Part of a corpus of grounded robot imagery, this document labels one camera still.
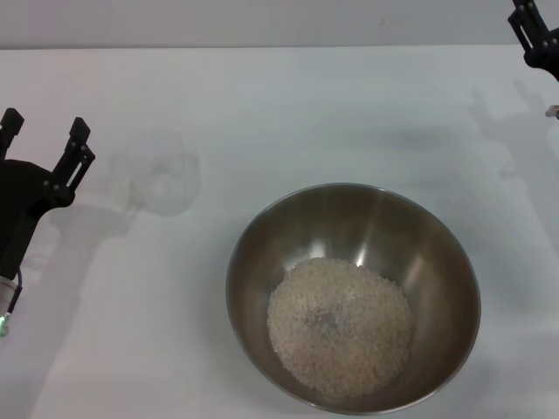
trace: white table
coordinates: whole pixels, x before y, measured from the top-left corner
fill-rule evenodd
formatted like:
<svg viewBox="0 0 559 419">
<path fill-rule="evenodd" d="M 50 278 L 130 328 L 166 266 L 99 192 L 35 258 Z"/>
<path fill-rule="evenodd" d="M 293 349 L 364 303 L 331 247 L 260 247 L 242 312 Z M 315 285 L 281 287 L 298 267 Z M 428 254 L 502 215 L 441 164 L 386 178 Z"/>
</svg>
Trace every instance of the white table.
<svg viewBox="0 0 559 419">
<path fill-rule="evenodd" d="M 324 182 L 425 206 L 480 282 L 470 359 L 443 391 L 391 417 L 559 415 L 559 121 L 543 116 L 559 91 L 520 46 L 0 60 L 0 110 L 26 118 L 9 157 L 53 168 L 74 116 L 98 157 L 27 252 L 0 340 L 2 418 L 328 416 L 257 372 L 224 295 L 250 220 Z"/>
</svg>

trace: white rice grains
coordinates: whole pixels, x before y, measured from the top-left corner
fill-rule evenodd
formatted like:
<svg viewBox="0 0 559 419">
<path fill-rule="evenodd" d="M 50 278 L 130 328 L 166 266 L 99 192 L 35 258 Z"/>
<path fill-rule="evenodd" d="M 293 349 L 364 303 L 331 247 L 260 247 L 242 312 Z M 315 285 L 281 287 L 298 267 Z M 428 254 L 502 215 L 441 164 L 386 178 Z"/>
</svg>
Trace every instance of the white rice grains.
<svg viewBox="0 0 559 419">
<path fill-rule="evenodd" d="M 378 390 L 411 356 L 414 319 L 402 289 L 338 259 L 288 272 L 270 297 L 267 325 L 284 366 L 324 395 Z"/>
</svg>

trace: white wall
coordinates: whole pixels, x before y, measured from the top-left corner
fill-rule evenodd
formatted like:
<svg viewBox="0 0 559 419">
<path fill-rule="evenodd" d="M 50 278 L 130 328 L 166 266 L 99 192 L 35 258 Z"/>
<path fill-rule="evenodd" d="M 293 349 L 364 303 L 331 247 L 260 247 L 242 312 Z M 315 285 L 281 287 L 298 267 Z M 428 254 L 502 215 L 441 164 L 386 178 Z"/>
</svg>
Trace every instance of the white wall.
<svg viewBox="0 0 559 419">
<path fill-rule="evenodd" d="M 550 28 L 559 2 L 536 0 Z M 503 44 L 512 0 L 0 0 L 0 47 Z"/>
</svg>

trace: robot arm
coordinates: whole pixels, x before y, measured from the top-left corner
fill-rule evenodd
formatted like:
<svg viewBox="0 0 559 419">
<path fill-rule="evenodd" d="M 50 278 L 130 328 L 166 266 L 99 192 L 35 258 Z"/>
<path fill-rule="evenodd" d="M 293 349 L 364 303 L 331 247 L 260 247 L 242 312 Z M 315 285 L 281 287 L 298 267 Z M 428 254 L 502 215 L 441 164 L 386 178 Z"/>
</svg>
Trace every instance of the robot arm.
<svg viewBox="0 0 559 419">
<path fill-rule="evenodd" d="M 524 48 L 524 61 L 559 81 L 559 28 L 550 31 L 534 0 L 513 0 L 516 10 L 508 18 L 516 37 Z M 559 106 L 552 106 L 548 117 L 559 119 Z"/>
<path fill-rule="evenodd" d="M 86 144 L 90 130 L 81 118 L 75 119 L 52 172 L 28 161 L 6 160 L 23 123 L 13 108 L 0 121 L 0 336 L 21 292 L 19 266 L 39 219 L 73 202 L 76 188 L 95 160 Z"/>
</svg>

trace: stainless steel bowl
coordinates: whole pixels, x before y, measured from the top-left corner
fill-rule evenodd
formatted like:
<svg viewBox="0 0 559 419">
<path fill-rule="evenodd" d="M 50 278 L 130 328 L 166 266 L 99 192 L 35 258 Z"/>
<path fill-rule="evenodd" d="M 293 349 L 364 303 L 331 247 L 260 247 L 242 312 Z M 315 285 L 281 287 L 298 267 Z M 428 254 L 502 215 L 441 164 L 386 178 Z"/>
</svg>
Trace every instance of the stainless steel bowl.
<svg viewBox="0 0 559 419">
<path fill-rule="evenodd" d="M 273 351 L 270 294 L 295 264 L 320 257 L 364 265 L 398 283 L 416 316 L 412 359 L 374 394 L 322 395 L 299 383 Z M 471 352 L 481 311 L 472 266 L 456 237 L 412 201 L 356 184 L 303 189 L 262 211 L 231 257 L 227 306 L 243 349 L 271 382 L 316 408 L 355 415 L 403 409 L 441 389 Z"/>
</svg>

